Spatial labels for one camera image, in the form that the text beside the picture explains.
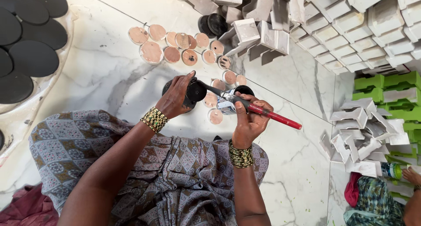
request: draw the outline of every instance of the gray patterned cloth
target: gray patterned cloth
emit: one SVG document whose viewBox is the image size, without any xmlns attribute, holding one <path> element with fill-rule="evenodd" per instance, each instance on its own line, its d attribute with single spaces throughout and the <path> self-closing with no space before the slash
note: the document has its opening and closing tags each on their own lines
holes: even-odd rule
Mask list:
<svg viewBox="0 0 421 226">
<path fill-rule="evenodd" d="M 59 113 L 39 123 L 29 149 L 58 213 L 83 173 L 130 131 L 132 124 L 103 110 Z M 269 160 L 253 144 L 254 173 Z M 234 169 L 228 141 L 155 135 L 114 199 L 109 225 L 236 225 Z"/>
</svg>

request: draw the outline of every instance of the paintbrush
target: paintbrush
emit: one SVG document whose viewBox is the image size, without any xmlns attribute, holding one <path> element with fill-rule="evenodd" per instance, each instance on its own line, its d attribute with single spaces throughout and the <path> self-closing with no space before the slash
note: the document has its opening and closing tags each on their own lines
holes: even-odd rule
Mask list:
<svg viewBox="0 0 421 226">
<path fill-rule="evenodd" d="M 204 88 L 206 88 L 209 91 L 213 92 L 214 94 L 216 94 L 216 95 L 224 98 L 227 101 L 230 101 L 232 103 L 236 103 L 236 102 L 240 101 L 244 105 L 244 107 L 246 108 L 246 110 L 248 110 L 248 111 L 252 111 L 252 112 L 254 112 L 256 114 L 267 116 L 268 118 L 270 118 L 272 120 L 279 121 L 282 124 L 285 124 L 287 126 L 291 126 L 292 128 L 295 128 L 295 129 L 298 129 L 298 130 L 301 130 L 302 125 L 299 124 L 299 123 L 297 123 L 297 122 L 295 122 L 295 121 L 289 120 L 289 119 L 287 119 L 287 118 L 285 118 L 285 117 L 283 117 L 281 115 L 278 115 L 278 114 L 276 114 L 274 112 L 271 112 L 271 111 L 266 110 L 266 109 L 264 109 L 262 107 L 256 106 L 256 105 L 250 103 L 249 101 L 240 98 L 239 96 L 235 96 L 233 94 L 230 94 L 230 93 L 227 93 L 227 92 L 222 91 L 220 89 L 217 89 L 217 88 L 214 88 L 212 86 L 209 86 L 209 85 L 203 83 L 200 80 L 197 80 L 197 82 L 201 86 L 203 86 Z"/>
</svg>

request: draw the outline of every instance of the red cloth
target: red cloth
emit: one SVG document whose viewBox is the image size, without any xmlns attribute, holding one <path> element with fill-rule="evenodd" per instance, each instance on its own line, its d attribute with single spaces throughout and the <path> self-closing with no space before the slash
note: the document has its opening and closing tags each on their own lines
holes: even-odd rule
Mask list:
<svg viewBox="0 0 421 226">
<path fill-rule="evenodd" d="M 59 214 L 48 196 L 41 194 L 42 184 L 25 186 L 13 195 L 10 205 L 0 212 L 0 226 L 55 226 Z"/>
<path fill-rule="evenodd" d="M 345 188 L 345 199 L 349 203 L 349 205 L 354 208 L 357 205 L 358 201 L 358 179 L 360 179 L 362 175 L 357 172 L 351 172 L 350 182 Z"/>
</svg>

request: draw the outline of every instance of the paint tin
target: paint tin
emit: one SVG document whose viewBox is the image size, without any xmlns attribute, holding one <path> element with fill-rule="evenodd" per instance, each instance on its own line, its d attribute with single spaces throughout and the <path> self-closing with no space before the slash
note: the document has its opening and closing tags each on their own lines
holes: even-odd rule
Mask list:
<svg viewBox="0 0 421 226">
<path fill-rule="evenodd" d="M 227 93 L 234 95 L 237 91 L 241 94 L 250 94 L 254 96 L 253 90 L 251 90 L 250 87 L 245 85 L 240 85 L 235 87 L 234 89 L 230 89 L 227 91 Z M 218 96 L 218 104 L 216 105 L 216 108 L 219 109 L 224 115 L 237 114 L 237 112 L 235 111 L 234 104 L 230 101 L 221 98 L 220 96 Z"/>
</svg>

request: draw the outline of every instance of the hand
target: hand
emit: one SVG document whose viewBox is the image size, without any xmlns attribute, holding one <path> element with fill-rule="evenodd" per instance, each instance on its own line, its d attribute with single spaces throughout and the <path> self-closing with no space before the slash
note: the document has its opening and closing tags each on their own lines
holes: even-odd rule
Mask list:
<svg viewBox="0 0 421 226">
<path fill-rule="evenodd" d="M 273 112 L 273 107 L 266 101 L 259 100 L 253 95 L 240 94 L 235 92 L 236 96 L 248 100 L 256 106 L 263 107 Z M 244 105 L 241 102 L 235 103 L 237 112 L 237 127 L 232 134 L 232 145 L 237 149 L 250 148 L 251 143 L 257 138 L 267 126 L 269 118 L 256 113 L 247 114 Z"/>
<path fill-rule="evenodd" d="M 416 173 L 411 167 L 402 171 L 403 178 L 408 180 L 413 185 L 421 185 L 421 175 Z"/>
<path fill-rule="evenodd" d="M 196 75 L 196 71 L 192 71 L 188 75 L 174 77 L 170 88 L 155 105 L 156 109 L 160 110 L 168 119 L 175 118 L 190 110 L 183 105 L 183 102 L 186 97 L 187 86 L 194 75 Z"/>
</svg>

